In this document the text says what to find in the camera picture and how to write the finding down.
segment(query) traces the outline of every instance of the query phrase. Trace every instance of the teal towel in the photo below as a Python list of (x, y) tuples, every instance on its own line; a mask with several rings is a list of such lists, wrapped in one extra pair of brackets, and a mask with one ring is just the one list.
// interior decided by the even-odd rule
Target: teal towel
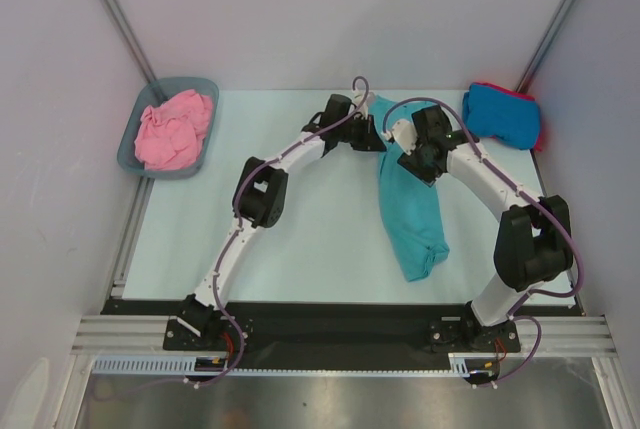
[[(382, 119), (395, 103), (376, 95), (369, 108), (378, 134)], [(430, 104), (414, 102), (396, 109), (387, 127), (398, 119), (411, 121), (411, 114)], [(387, 152), (380, 153), (378, 162), (379, 203), (382, 223), (389, 235), (393, 251), (407, 281), (424, 279), (435, 264), (449, 255), (444, 240), (440, 204), (435, 185), (427, 186), (398, 164), (402, 149), (385, 141)]]

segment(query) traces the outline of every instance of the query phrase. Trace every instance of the wall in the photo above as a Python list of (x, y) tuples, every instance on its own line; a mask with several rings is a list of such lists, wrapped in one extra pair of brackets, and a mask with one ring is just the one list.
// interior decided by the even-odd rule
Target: wall
[(637, 1), (579, 0), (533, 93), (550, 133), (538, 159), (542, 177), (568, 199), (587, 264), (584, 302), (589, 313), (607, 316), (640, 395)]
[(514, 87), (560, 0), (120, 0), (159, 76), (223, 89)]
[(0, 0), (0, 13), (1, 418), (39, 357), (50, 406), (96, 310), (136, 185), (115, 154), (143, 80), (99, 0)]

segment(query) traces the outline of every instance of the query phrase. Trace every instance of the gray laundry basket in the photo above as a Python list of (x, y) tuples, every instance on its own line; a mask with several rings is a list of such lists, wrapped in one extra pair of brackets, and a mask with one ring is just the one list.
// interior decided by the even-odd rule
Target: gray laundry basket
[[(171, 99), (176, 94), (186, 91), (187, 89), (195, 89), (198, 94), (203, 96), (209, 96), (213, 100), (213, 114), (211, 115), (211, 122), (209, 123), (209, 129), (207, 135), (204, 138), (202, 144), (202, 152), (198, 156), (196, 162), (184, 169), (177, 169), (174, 171), (147, 171), (144, 168), (144, 164), (140, 162), (135, 155), (134, 141), (138, 137), (138, 131), (140, 130), (140, 117), (145, 108), (149, 105), (153, 107), (160, 106), (163, 102)], [(216, 86), (209, 79), (202, 77), (167, 77), (164, 79), (158, 79), (148, 84), (138, 95), (136, 103), (133, 106), (131, 117), (127, 123), (127, 128), (120, 141), (120, 147), (118, 148), (118, 164), (125, 171), (132, 172), (142, 177), (150, 177), (155, 179), (185, 179), (196, 174), (202, 164), (204, 163), (204, 157), (207, 154), (207, 147), (209, 146), (209, 140), (211, 139), (211, 130), (213, 128), (213, 120), (218, 112), (218, 86)]]

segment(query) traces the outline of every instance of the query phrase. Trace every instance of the pink towel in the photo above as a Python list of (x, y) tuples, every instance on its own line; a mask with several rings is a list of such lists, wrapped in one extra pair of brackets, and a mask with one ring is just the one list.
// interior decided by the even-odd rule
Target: pink towel
[(160, 107), (142, 113), (136, 157), (152, 171), (183, 169), (193, 164), (207, 135), (213, 101), (193, 89), (176, 94)]

